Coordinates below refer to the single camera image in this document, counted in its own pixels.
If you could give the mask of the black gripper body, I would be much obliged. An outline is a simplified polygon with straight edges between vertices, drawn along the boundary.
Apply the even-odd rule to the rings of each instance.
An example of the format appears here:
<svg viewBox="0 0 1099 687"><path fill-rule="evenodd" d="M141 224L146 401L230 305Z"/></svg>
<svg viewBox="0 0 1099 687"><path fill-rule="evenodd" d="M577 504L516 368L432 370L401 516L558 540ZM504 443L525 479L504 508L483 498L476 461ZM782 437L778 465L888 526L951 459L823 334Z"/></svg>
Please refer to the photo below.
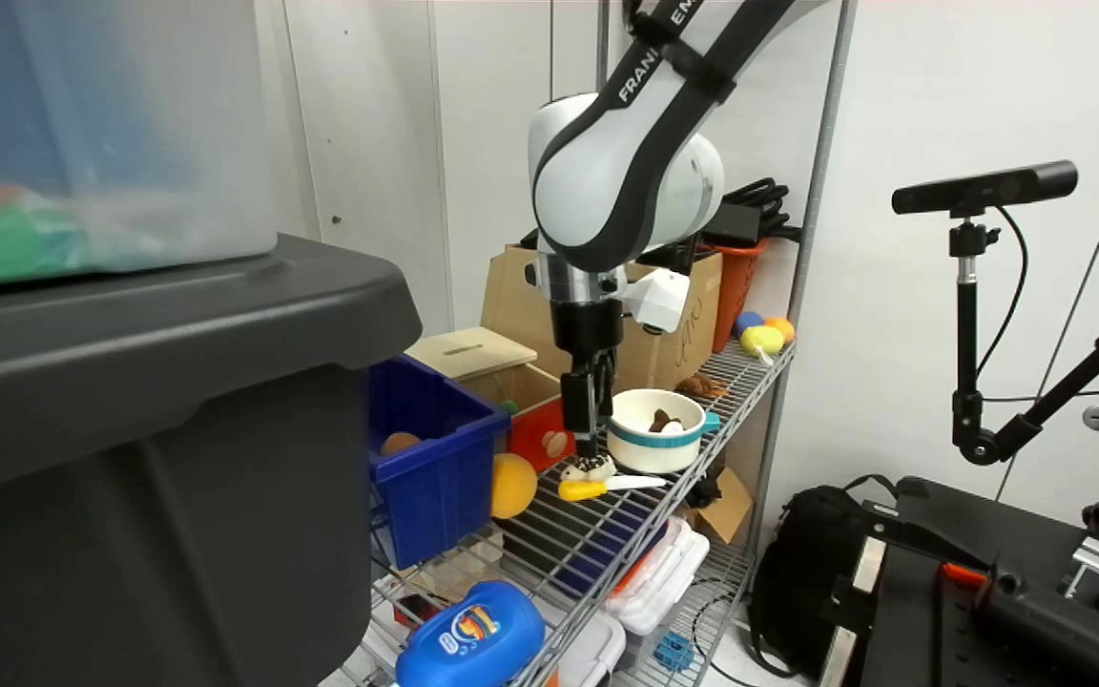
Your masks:
<svg viewBox="0 0 1099 687"><path fill-rule="evenodd" d="M623 344L623 305L619 303L558 305L553 340L574 358L577 373L612 373L614 350Z"/></svg>

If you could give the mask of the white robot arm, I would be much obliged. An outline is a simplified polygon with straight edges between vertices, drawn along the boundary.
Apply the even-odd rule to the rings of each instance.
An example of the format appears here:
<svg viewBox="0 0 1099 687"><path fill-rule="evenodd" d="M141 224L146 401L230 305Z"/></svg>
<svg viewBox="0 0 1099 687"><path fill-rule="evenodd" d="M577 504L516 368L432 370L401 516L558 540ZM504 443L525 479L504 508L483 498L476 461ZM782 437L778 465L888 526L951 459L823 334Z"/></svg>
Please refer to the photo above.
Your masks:
<svg viewBox="0 0 1099 687"><path fill-rule="evenodd" d="M534 287L548 303L566 431L608 450L627 266L696 236L722 205L725 165L697 125L797 0L623 0L630 46L585 97L530 118Z"/></svg>

